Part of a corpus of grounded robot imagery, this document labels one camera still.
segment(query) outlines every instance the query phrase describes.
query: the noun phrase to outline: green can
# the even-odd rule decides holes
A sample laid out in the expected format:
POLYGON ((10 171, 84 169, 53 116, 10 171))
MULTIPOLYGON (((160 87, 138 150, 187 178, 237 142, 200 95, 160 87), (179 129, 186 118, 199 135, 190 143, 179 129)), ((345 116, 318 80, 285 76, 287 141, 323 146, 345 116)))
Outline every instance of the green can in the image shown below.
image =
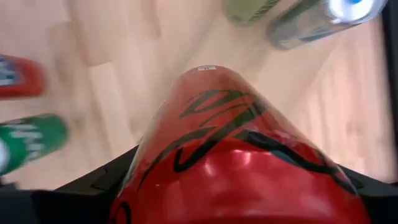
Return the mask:
POLYGON ((248 26, 259 20, 280 0, 224 0, 226 15, 235 23, 248 26))
POLYGON ((68 129, 55 114, 41 114, 0 124, 0 174, 44 157, 65 145, 68 129))

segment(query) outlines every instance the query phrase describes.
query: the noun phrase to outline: wooden floor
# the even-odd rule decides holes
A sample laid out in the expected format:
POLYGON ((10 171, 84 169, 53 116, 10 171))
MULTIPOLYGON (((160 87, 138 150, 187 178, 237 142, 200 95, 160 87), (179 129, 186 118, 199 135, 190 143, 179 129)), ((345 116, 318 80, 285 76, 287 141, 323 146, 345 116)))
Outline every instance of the wooden floor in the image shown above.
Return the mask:
POLYGON ((170 84, 199 65, 239 72, 334 161, 396 179, 380 20, 280 51, 266 25, 231 24, 220 0, 2 0, 0 53, 46 70, 40 98, 0 101, 0 121, 57 113, 62 150, 6 178, 54 189, 135 146, 170 84))

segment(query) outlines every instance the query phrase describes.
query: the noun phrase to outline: red object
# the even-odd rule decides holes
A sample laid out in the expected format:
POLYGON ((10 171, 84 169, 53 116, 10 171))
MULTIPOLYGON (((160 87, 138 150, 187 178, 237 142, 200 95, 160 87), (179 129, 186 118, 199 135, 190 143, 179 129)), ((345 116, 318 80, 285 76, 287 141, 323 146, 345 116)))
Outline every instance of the red object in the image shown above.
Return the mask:
POLYGON ((37 96, 43 92, 43 70, 35 62, 24 58, 1 55, 11 61, 19 71, 20 83, 16 85, 0 86, 0 97, 37 96))
POLYGON ((237 73, 174 84, 132 162, 110 223, 369 223, 340 168, 237 73))

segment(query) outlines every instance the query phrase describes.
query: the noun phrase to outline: blue label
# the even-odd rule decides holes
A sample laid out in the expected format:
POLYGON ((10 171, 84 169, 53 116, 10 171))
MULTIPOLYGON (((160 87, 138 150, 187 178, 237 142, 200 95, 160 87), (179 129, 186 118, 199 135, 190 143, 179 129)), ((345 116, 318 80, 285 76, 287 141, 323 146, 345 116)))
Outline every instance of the blue label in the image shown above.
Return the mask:
POLYGON ((19 71, 14 64, 0 55, 0 86, 17 85, 19 71))

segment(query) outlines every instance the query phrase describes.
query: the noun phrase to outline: silver can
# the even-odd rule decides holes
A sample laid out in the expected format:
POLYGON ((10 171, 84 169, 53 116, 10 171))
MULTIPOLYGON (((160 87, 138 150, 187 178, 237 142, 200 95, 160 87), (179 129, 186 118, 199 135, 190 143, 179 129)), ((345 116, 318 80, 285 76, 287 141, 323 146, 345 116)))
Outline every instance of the silver can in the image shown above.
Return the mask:
POLYGON ((387 0, 301 0, 271 22, 268 35, 282 49, 322 39, 375 18, 387 0))

